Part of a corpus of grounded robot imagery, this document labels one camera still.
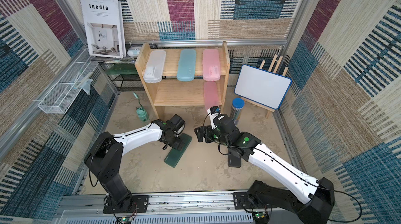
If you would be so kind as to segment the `white translucent pencil case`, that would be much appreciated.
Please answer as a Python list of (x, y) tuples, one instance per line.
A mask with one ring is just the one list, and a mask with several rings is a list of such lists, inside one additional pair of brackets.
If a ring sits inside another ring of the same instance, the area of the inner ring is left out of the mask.
[(165, 50), (150, 53), (143, 76), (145, 83), (158, 83), (162, 80), (166, 55)]

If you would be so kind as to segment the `dark green pencil case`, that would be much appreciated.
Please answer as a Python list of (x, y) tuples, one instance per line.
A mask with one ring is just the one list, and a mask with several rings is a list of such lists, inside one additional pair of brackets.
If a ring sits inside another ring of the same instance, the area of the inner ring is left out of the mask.
[(179, 163), (180, 159), (182, 158), (183, 154), (185, 153), (186, 149), (188, 148), (189, 144), (192, 141), (192, 137), (187, 134), (181, 135), (181, 140), (183, 141), (183, 146), (180, 151), (176, 149), (171, 149), (169, 154), (164, 159), (164, 163), (169, 165), (172, 168), (175, 168)]

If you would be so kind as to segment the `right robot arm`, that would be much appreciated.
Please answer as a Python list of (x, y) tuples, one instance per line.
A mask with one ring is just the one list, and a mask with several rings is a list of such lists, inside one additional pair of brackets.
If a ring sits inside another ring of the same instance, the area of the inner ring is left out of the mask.
[(295, 168), (259, 138), (241, 132), (226, 114), (212, 118), (212, 124), (194, 130), (199, 142), (226, 146), (234, 154), (275, 178), (284, 188), (255, 181), (247, 195), (253, 204), (273, 205), (290, 211), (304, 224), (325, 224), (335, 205), (334, 185), (327, 178), (317, 179)]

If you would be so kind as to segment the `black pencil case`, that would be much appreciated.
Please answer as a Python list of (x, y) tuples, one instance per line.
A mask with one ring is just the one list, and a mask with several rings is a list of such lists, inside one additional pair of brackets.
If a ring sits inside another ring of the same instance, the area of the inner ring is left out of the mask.
[(228, 167), (241, 168), (241, 166), (241, 157), (237, 153), (231, 153), (228, 155)]

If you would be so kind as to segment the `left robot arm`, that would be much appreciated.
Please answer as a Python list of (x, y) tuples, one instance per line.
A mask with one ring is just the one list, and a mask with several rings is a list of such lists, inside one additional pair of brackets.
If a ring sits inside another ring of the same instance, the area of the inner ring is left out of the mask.
[(137, 200), (119, 174), (122, 157), (130, 151), (151, 142), (161, 142), (164, 148), (181, 151), (184, 140), (180, 137), (185, 121), (175, 114), (170, 120), (154, 120), (148, 125), (122, 134), (101, 133), (84, 158), (89, 175), (97, 179), (107, 196), (105, 214), (141, 213), (144, 200)]

